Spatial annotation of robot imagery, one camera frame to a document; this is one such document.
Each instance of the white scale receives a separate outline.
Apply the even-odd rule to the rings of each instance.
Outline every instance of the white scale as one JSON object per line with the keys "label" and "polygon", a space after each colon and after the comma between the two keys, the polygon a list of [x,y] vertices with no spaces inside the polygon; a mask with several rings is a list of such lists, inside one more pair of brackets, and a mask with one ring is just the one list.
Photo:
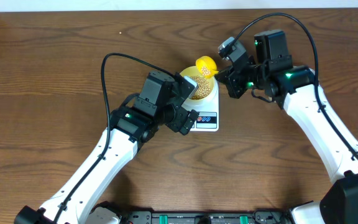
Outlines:
{"label": "white scale", "polygon": [[[195,66],[184,69],[182,76],[200,76],[200,72]],[[219,129],[219,87],[218,82],[213,77],[209,81],[213,83],[211,93],[201,100],[187,98],[182,107],[188,111],[195,110],[199,116],[190,131],[217,131]]]}

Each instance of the wooden table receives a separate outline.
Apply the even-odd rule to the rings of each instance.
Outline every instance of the wooden table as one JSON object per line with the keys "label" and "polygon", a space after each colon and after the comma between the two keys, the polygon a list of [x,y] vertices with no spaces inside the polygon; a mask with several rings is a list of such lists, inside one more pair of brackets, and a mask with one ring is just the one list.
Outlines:
{"label": "wooden table", "polygon": [[[76,171],[106,127],[100,66],[122,52],[182,71],[244,25],[276,10],[0,13],[0,222],[38,208]],[[281,10],[312,33],[321,83],[358,139],[358,9]],[[306,35],[270,18],[241,38],[283,29],[296,64],[313,67]],[[111,109],[139,92],[150,68],[123,58],[106,67]],[[331,184],[305,134],[275,104],[220,90],[220,129],[185,137],[162,127],[101,200],[154,210],[287,208],[321,200]]]}

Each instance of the yellow scoop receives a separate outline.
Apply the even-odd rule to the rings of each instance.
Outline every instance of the yellow scoop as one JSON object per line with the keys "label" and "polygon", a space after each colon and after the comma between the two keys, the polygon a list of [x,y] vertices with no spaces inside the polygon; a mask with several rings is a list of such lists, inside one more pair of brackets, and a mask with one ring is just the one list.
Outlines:
{"label": "yellow scoop", "polygon": [[197,59],[196,67],[205,78],[211,78],[219,72],[215,61],[209,56],[202,56]]}

